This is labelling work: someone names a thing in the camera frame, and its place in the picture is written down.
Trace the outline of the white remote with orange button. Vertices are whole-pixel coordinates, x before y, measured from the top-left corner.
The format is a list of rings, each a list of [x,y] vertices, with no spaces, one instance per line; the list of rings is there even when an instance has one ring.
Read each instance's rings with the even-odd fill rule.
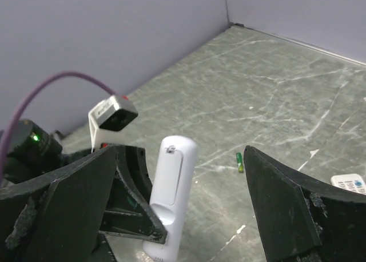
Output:
[[[161,142],[150,207],[168,235],[163,244],[142,243],[153,261],[177,261],[197,149],[197,144],[184,136],[167,136]]]

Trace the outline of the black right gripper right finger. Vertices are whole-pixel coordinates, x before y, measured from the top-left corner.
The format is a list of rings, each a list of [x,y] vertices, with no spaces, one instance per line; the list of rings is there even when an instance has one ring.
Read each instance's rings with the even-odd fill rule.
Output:
[[[244,165],[267,261],[365,261],[365,195],[326,184],[250,145]]]

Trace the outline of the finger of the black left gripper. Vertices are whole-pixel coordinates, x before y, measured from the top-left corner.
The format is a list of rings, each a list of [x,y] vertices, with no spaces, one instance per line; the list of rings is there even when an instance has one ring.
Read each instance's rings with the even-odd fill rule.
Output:
[[[89,262],[116,262],[116,257],[103,234],[98,234],[96,245],[91,253]]]
[[[164,244],[168,232],[149,205],[151,191],[146,172],[116,171],[100,233]]]

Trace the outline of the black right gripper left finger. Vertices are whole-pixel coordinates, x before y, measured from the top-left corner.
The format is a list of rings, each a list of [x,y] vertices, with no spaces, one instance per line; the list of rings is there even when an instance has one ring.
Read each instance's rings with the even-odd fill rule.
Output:
[[[1,189],[1,261],[88,261],[117,169],[110,146]]]

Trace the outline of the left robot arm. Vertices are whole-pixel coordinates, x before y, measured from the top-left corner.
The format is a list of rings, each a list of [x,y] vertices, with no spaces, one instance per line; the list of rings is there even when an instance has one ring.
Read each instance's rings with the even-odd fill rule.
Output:
[[[37,124],[20,121],[1,189],[2,261],[114,261],[106,235],[163,244],[149,206],[145,150],[105,145],[64,154]]]

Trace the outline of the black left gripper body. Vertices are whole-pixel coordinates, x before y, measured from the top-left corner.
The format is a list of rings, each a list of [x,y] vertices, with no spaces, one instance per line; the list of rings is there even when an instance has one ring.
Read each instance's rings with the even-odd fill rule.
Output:
[[[148,204],[152,182],[146,166],[145,149],[116,145],[117,170],[114,178],[115,205]]]

